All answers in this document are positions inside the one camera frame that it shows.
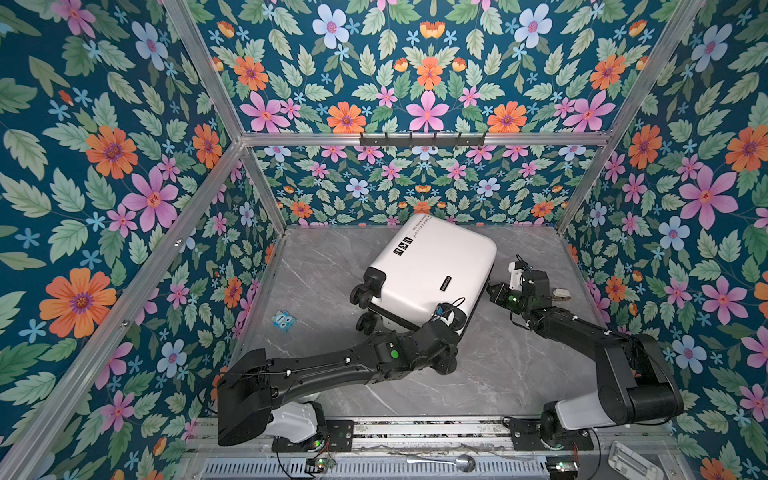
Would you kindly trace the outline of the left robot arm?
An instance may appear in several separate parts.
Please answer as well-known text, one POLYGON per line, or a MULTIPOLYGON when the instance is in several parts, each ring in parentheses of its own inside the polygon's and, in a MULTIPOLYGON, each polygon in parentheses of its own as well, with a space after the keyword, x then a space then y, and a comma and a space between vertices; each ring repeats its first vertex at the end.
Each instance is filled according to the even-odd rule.
POLYGON ((348 349, 302 358, 251 350, 217 384, 218 444, 239 445, 264 434, 274 411, 307 395, 397 381, 425 368, 448 375, 456 369, 467 321, 462 310, 443 303, 414 331, 375 331, 348 349))

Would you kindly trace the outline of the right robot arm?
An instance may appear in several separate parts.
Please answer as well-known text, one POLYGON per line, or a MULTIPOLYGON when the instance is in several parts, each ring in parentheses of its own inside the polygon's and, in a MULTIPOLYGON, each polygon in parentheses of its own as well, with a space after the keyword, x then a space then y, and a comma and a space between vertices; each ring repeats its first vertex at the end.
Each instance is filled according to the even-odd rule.
POLYGON ((547 403, 538 422, 542 443, 555 449, 593 429, 662 425, 683 413, 682 393, 657 340, 615 332, 555 304, 546 272, 522 259, 510 281, 486 287, 489 299, 522 321, 520 328, 563 344, 595 366, 593 392, 547 403))

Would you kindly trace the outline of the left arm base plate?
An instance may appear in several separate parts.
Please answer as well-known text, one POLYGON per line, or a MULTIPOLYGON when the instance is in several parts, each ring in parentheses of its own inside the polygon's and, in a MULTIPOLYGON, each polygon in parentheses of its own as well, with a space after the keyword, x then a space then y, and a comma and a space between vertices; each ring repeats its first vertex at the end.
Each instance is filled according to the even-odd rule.
POLYGON ((282 437, 275 438, 271 450, 276 453, 346 453, 352 450, 354 430, 353 420, 327 420, 313 436, 300 443, 292 443, 282 437))

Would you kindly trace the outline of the black suitcase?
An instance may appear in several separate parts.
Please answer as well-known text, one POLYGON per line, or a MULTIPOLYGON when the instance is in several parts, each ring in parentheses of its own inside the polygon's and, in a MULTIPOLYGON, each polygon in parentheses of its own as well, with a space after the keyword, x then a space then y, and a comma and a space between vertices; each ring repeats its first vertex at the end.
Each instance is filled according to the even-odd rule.
POLYGON ((495 242, 429 214, 413 215, 350 293, 364 313, 356 329, 416 331, 441 320, 462 336, 490 278, 495 242))

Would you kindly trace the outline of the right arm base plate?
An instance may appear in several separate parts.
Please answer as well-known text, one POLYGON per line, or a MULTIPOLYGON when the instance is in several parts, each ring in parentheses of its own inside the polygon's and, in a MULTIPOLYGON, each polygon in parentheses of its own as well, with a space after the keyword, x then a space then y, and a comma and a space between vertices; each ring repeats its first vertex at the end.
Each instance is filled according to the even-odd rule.
POLYGON ((502 425, 509 430, 515 451, 595 449, 589 430, 566 430, 555 417, 546 416, 541 420, 507 416, 502 418, 502 425))

